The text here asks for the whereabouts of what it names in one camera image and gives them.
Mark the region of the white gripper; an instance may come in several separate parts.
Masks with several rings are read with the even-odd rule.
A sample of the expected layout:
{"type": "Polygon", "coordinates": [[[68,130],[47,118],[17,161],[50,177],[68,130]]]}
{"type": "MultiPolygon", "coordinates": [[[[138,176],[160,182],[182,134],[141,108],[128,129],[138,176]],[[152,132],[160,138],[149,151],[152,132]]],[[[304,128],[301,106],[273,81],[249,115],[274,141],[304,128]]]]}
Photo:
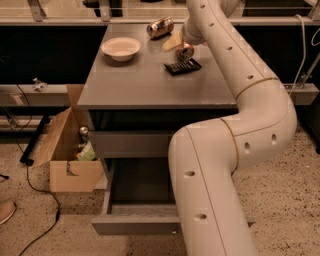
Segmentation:
{"type": "Polygon", "coordinates": [[[188,16],[180,31],[174,32],[162,45],[162,51],[168,52],[180,46],[183,40],[190,45],[200,45],[206,42],[206,23],[188,16]]]}

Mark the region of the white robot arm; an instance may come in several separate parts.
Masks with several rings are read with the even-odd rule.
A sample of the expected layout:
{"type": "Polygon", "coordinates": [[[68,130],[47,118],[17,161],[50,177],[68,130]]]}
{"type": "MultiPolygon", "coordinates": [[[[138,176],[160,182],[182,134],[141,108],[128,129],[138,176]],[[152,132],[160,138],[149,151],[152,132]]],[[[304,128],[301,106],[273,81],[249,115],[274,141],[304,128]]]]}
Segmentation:
{"type": "Polygon", "coordinates": [[[282,152],[297,117],[282,82],[229,21],[237,0],[187,0],[183,38],[208,45],[236,100],[236,114],[187,125],[168,161],[188,256],[258,256],[233,173],[282,152]]]}

